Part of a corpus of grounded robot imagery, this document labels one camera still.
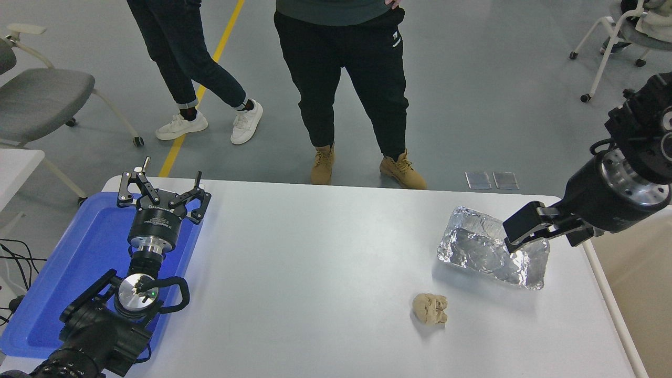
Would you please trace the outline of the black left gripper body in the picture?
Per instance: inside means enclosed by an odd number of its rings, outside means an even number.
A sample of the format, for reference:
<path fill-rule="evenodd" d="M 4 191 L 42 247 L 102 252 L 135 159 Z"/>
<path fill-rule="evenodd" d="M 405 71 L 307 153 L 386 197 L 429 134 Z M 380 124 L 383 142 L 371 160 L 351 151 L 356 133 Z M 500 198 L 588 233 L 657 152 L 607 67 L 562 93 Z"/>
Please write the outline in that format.
<path fill-rule="evenodd" d="M 177 244 L 186 206 L 182 204 L 176 209 L 169 208 L 170 202 L 178 194 L 162 189 L 157 192 L 158 204 L 153 204 L 149 195 L 141 195 L 136 201 L 136 215 L 128 234 L 128 244 L 133 247 L 141 247 L 142 243 L 149 242 L 151 238 L 157 239 L 156 243 L 161 247 L 175 247 Z"/>

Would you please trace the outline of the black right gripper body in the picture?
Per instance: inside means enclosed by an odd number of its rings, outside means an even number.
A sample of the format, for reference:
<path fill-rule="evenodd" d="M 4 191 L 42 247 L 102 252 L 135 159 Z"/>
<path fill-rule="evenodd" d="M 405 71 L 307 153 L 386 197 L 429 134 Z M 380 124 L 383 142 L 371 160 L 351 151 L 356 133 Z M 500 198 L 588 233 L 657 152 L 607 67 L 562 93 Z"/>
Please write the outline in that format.
<path fill-rule="evenodd" d="M 669 203 L 669 184 L 643 178 L 623 155 L 596 155 L 569 179 L 559 207 L 614 234 Z"/>

